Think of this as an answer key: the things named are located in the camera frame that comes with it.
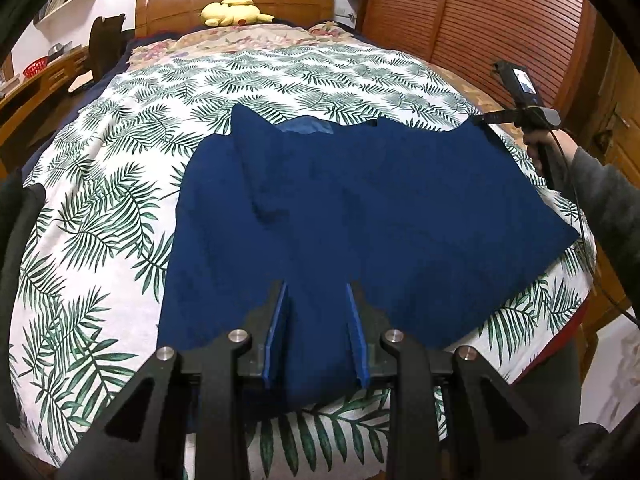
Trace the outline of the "grey sleeved right forearm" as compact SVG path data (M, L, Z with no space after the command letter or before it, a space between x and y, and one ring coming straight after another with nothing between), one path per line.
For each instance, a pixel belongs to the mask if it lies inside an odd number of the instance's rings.
M585 214L627 298L639 315L640 193L612 165L582 148L570 162L562 195Z

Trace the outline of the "person's right hand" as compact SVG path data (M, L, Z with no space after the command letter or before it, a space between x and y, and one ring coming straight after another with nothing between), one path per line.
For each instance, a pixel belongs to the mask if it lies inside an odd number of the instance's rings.
M523 142L526 145L527 155L534 164L536 173L541 177L544 175L540 158L543 148L551 148L554 157L559 162L567 162L567 165L572 163L578 149L575 141L563 130L529 131L524 133Z

